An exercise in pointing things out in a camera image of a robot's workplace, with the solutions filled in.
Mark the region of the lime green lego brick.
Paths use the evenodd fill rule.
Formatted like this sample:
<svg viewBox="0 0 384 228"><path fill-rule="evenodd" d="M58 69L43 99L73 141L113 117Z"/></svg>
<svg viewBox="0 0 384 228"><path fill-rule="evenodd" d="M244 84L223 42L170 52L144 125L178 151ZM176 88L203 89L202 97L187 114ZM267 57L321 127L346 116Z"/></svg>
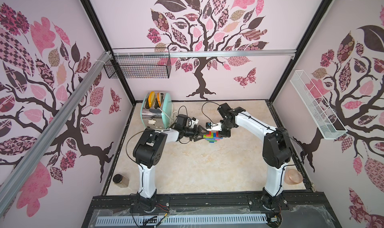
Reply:
<svg viewBox="0 0 384 228"><path fill-rule="evenodd" d="M205 138L207 141L209 141L209 142L215 142L216 141L216 139L215 138Z"/></svg>

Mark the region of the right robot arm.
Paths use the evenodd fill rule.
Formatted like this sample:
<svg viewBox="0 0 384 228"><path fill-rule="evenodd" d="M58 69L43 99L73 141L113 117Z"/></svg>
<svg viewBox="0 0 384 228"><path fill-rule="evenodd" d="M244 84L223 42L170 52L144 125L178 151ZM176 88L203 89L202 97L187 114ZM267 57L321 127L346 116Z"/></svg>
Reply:
<svg viewBox="0 0 384 228"><path fill-rule="evenodd" d="M293 155L288 131L261 122L241 107L232 109L227 103L219 105L218 112L223 118L220 136L230 137L232 128L242 127L263 142L262 155L268 168L262 203L266 209L274 210L283 199L284 175Z"/></svg>

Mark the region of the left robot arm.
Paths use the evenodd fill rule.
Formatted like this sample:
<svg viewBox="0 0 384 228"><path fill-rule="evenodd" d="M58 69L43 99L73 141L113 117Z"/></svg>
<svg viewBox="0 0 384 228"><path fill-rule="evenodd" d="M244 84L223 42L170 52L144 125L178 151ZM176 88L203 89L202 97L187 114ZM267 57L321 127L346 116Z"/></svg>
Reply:
<svg viewBox="0 0 384 228"><path fill-rule="evenodd" d="M182 138L197 142L210 134L211 123L206 127L199 125L196 118L178 115L176 121L165 130L146 128L133 150L135 163L140 171L140 188L138 191L140 204L153 209L157 203L155 185L156 165L159 163L167 143L179 142Z"/></svg>

